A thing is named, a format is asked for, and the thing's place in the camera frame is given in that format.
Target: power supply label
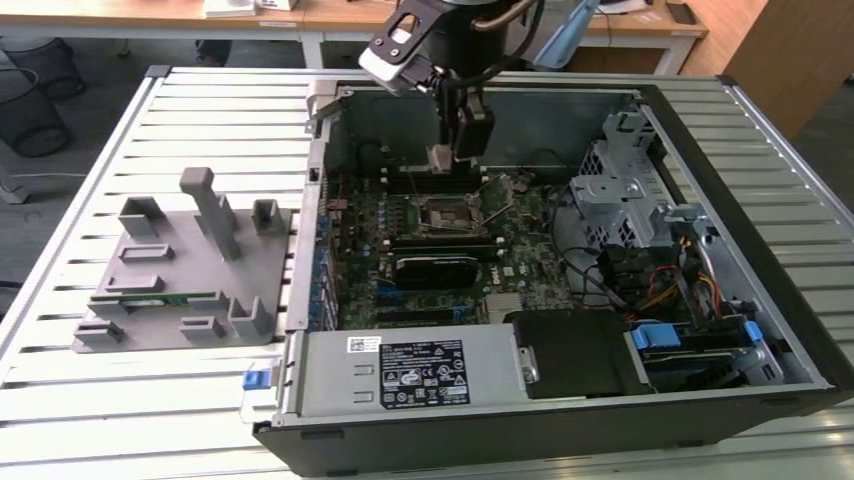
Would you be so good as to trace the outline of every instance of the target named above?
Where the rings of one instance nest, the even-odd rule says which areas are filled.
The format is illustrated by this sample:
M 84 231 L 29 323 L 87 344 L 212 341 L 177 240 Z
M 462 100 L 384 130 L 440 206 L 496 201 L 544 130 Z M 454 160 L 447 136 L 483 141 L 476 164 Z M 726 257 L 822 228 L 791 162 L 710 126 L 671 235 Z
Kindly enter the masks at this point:
M 380 404 L 396 408 L 471 403 L 462 340 L 379 346 Z

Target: aluminum slat surface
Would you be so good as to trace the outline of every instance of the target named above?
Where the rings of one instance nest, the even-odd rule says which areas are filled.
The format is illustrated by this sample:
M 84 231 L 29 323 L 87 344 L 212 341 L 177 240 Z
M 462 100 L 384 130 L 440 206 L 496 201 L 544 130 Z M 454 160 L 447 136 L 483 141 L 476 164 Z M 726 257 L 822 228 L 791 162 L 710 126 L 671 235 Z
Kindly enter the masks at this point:
M 164 81 L 144 83 L 75 200 L 76 210 L 69 209 L 68 228 L 60 225 L 52 250 L 40 259 L 43 267 L 36 267 L 43 270 L 21 292 L 27 298 L 0 324 L 0 334 L 8 335 L 0 359 L 0 478 L 296 478 L 257 445 L 239 415 L 241 373 L 253 361 L 281 355 L 281 343 L 96 355 L 75 354 L 68 343 L 116 246 L 115 215 L 128 196 L 153 194 L 164 210 L 195 209 L 192 200 L 177 193 L 177 178 L 185 166 L 205 165 L 219 174 L 215 187 L 227 192 L 233 208 L 248 208 L 256 198 L 275 198 L 281 206 L 299 209 L 310 142 L 304 130 L 289 129 L 301 127 L 307 117 L 308 83 L 343 77 L 364 79 L 352 72 L 175 68 Z M 503 78 L 546 83 L 651 81 L 647 76 L 540 73 Z M 654 81 L 834 339 L 854 358 L 851 225 L 829 207 L 821 188 L 793 163 L 797 159 L 765 141 L 767 132 L 716 81 Z M 675 163 L 664 163 L 686 186 Z M 684 195 L 696 200 L 687 189 Z M 295 235 L 291 247 L 293 252 Z M 281 288 L 287 301 L 289 286 Z M 287 310 L 279 313 L 281 325 L 285 316 Z M 779 419 L 708 447 L 375 478 L 850 478 L 853 407 L 847 402 L 810 417 Z

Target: gray 3d printed holder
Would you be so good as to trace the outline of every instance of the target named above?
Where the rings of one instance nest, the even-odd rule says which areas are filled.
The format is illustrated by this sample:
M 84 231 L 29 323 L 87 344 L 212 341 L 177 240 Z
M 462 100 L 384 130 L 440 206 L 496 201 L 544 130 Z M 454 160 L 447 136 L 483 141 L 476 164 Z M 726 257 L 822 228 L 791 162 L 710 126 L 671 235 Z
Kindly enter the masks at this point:
M 79 353 L 263 345 L 276 330 L 291 212 L 275 200 L 232 211 L 188 168 L 181 191 L 199 212 L 163 212 L 129 198 L 125 233 L 75 331 Z

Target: mesh trash bin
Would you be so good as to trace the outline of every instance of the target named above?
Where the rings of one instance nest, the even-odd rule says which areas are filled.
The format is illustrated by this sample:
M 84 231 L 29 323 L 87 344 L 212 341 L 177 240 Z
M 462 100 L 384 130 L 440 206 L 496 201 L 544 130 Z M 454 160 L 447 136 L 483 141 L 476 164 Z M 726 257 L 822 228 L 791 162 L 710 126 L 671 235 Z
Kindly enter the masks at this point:
M 29 158 L 49 155 L 71 140 L 56 108 L 37 87 L 39 75 L 32 70 L 0 69 L 0 139 Z
M 85 84 L 71 59 L 71 47 L 59 38 L 3 37 L 0 50 L 17 68 L 39 75 L 39 88 L 51 100 L 73 97 Z

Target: red cable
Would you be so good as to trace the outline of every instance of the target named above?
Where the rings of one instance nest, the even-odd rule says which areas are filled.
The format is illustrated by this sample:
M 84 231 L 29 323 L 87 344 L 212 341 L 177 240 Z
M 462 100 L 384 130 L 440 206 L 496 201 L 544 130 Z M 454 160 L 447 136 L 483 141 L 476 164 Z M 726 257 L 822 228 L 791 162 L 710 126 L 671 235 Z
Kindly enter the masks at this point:
M 652 292 L 655 291 L 655 277 L 658 276 L 658 274 L 660 272 L 663 272 L 664 270 L 675 270 L 678 267 L 675 265 L 664 265 L 663 267 L 656 267 L 655 271 L 652 272 L 652 275 L 650 275 L 650 289 L 646 292 L 646 296 L 651 297 L 652 296 Z

